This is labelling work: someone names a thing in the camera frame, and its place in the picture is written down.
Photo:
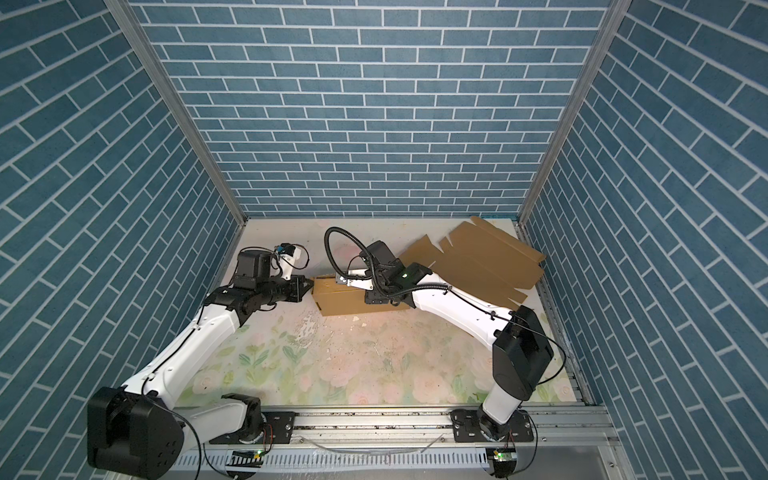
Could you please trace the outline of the brown cardboard box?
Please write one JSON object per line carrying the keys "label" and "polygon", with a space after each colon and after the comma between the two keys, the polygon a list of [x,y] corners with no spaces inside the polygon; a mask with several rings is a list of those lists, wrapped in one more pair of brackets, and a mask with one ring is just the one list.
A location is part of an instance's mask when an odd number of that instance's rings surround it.
{"label": "brown cardboard box", "polygon": [[386,304],[366,304],[364,290],[337,284],[333,276],[320,276],[313,279],[312,297],[318,310],[324,317],[342,315],[360,315],[390,311],[410,310],[401,303],[398,306]]}

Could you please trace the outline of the cardboard stack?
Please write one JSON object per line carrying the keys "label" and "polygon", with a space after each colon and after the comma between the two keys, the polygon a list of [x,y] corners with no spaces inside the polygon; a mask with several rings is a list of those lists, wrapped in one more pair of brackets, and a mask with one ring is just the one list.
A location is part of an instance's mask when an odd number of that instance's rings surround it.
{"label": "cardboard stack", "polygon": [[517,309],[543,276],[545,255],[480,217],[464,221],[437,243],[427,236],[399,255],[487,303]]}

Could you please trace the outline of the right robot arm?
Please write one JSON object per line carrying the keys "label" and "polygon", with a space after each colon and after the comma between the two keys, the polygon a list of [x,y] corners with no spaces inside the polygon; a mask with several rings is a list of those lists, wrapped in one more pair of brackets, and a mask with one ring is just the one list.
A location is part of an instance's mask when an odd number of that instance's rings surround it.
{"label": "right robot arm", "polygon": [[360,252],[362,269],[348,269],[350,287],[365,291],[367,304],[406,304],[436,315],[468,333],[491,352],[493,385],[478,409],[483,435],[499,441],[509,435],[510,419],[542,382],[554,358],[550,337],[536,313],[512,311],[461,290],[419,263],[405,265],[376,241]]}

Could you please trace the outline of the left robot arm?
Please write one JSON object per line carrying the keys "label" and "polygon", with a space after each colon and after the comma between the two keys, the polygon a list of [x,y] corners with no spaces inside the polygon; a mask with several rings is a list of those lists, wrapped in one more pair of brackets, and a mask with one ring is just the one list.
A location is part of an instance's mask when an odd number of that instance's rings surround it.
{"label": "left robot arm", "polygon": [[177,458],[226,437],[270,444],[271,429],[257,397],[226,394],[198,408],[181,408],[187,384],[217,348],[256,312],[280,302],[298,303],[312,287],[302,275],[307,249],[282,243],[239,251],[230,281],[211,291],[191,322],[144,368],[118,387],[102,387],[86,406],[87,462],[142,479],[159,479]]}

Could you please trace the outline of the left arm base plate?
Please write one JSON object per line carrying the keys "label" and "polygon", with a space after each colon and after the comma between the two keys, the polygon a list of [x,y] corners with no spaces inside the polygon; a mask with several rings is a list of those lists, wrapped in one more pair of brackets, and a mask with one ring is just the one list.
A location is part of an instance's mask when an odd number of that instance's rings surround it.
{"label": "left arm base plate", "polygon": [[296,413],[292,411],[267,411],[255,425],[246,424],[238,431],[220,435],[209,443],[212,445],[287,445],[290,443]]}

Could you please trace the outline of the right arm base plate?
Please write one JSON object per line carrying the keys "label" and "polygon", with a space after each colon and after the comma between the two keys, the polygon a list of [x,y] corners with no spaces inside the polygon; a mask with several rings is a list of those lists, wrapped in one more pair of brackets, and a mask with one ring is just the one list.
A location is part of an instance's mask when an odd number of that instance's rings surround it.
{"label": "right arm base plate", "polygon": [[479,442],[532,442],[533,425],[524,410],[515,411],[506,423],[495,422],[480,407],[454,409],[449,413],[454,441]]}

